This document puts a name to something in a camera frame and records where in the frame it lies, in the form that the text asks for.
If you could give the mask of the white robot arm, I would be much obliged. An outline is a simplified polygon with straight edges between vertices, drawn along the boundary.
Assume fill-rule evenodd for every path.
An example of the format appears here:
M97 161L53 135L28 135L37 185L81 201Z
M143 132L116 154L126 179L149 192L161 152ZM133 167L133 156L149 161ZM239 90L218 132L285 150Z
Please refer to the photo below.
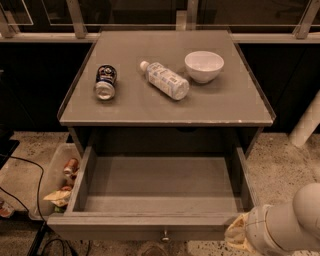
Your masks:
M293 131L264 134L249 157L260 204L225 232L226 243L262 256L320 250L320 91Z

